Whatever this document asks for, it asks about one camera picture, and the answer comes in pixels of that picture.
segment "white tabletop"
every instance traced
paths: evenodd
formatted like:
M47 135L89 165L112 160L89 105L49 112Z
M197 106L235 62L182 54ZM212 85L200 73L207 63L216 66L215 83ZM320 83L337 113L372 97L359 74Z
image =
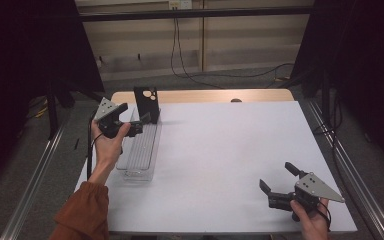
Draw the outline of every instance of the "white tabletop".
M109 230L123 233L256 234L300 231L291 212L268 207L259 188L288 193L291 162L339 192L297 102L160 104L154 179L108 181ZM128 121L131 113L121 115ZM86 167L79 184L86 179ZM330 202L333 232L356 231L345 204Z

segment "brown sleeve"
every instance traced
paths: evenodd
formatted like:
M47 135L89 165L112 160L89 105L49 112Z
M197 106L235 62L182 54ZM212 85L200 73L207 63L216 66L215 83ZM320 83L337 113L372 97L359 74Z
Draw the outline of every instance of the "brown sleeve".
M108 188L83 182L54 220L50 239L109 239Z

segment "clear plastic container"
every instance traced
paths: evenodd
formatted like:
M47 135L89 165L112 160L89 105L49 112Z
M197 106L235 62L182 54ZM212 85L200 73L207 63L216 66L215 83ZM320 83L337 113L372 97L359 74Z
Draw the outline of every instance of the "clear plastic container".
M133 110L131 121L139 119L137 108ZM161 135L161 120L157 124L144 124L143 133L124 138L123 154L116 168L126 181L151 181L154 176L155 161Z

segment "electrical outlet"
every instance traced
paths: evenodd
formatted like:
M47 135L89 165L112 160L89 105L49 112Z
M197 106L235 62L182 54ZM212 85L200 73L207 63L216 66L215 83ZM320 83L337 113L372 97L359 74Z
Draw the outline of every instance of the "electrical outlet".
M168 10L180 10L180 0L168 1Z
M192 0L180 0L180 9L192 9Z

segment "hand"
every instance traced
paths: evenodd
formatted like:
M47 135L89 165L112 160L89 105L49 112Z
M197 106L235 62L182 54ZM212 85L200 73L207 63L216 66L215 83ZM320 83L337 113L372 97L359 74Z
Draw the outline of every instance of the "hand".
M93 169L89 182L105 185L105 182L114 169L115 163L120 157L123 138L130 129L130 123L124 123L114 138L105 137L99 130L98 123L92 121L92 139L95 139L96 166Z
M320 202L323 203L326 207L329 200L320 199ZM307 215L305 209L297 201L291 201L291 207L294 212L297 214L301 221L302 226L302 236L306 240L326 240L329 239L327 235L327 223L326 220L317 212L310 213ZM326 215L327 209L319 204L318 209L320 212Z

